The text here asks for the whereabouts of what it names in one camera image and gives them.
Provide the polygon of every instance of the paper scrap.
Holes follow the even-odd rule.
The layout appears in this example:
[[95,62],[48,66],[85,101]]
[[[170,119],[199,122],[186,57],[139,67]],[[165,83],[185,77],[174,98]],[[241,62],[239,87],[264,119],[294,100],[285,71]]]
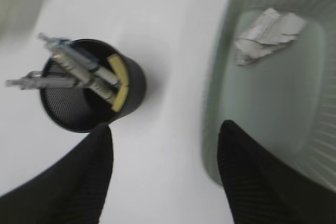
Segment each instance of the paper scrap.
[[239,49],[237,64],[246,66],[285,48],[299,38],[306,21],[294,13],[279,14],[268,8],[235,41]]

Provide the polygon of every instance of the white floor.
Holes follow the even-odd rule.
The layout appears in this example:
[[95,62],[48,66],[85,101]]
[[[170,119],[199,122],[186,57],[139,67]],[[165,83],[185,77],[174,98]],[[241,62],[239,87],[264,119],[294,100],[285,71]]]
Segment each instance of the white floor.
[[[39,70],[37,33],[101,39],[148,78],[143,105],[111,125],[108,223],[233,223],[225,193],[201,157],[204,83],[228,0],[24,0],[1,26],[0,82]],[[0,85],[0,194],[33,178],[84,134],[46,117],[37,91]]]

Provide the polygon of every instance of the pen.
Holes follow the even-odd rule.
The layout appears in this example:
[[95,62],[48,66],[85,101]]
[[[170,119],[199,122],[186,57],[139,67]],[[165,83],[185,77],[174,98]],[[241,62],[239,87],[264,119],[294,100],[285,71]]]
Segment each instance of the pen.
[[93,56],[90,52],[81,48],[80,49],[74,48],[71,45],[72,43],[71,40],[63,38],[50,38],[43,33],[40,33],[38,37],[44,42],[46,42],[45,47],[52,53],[63,51],[64,53],[73,57],[74,60],[79,62],[90,73],[99,76],[112,86],[119,85],[120,83],[119,79],[113,72],[99,65],[98,59],[95,56]]

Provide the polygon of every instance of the black mesh pen cup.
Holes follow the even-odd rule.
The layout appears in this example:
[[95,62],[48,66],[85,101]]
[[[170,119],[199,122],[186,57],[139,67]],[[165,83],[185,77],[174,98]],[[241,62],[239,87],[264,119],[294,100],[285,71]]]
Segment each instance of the black mesh pen cup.
[[[101,99],[90,89],[41,89],[42,105],[49,117],[59,126],[73,132],[91,132],[98,124],[111,123],[133,112],[142,102],[146,81],[142,69],[133,60],[120,54],[112,46],[94,39],[73,41],[74,46],[83,48],[93,54],[99,64],[116,73],[123,74],[125,86],[120,88],[119,108],[111,109],[111,104]],[[116,60],[111,65],[111,56]],[[57,64],[49,59],[43,69],[43,77],[54,73],[65,73]]]

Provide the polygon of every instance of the yellow object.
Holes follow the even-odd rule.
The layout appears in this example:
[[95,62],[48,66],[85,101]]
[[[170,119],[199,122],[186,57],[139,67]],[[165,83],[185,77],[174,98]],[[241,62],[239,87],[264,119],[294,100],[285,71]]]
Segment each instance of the yellow object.
[[127,68],[124,62],[120,59],[120,56],[117,54],[112,54],[110,57],[107,58],[107,61],[111,65],[114,73],[118,76],[120,82],[128,86],[129,85],[129,77]]
[[121,86],[118,93],[114,97],[112,110],[119,112],[125,104],[128,92],[129,92],[129,76],[127,68],[124,62],[121,60],[118,54],[112,54],[107,58],[108,63],[111,65],[114,73],[117,75],[121,82]]

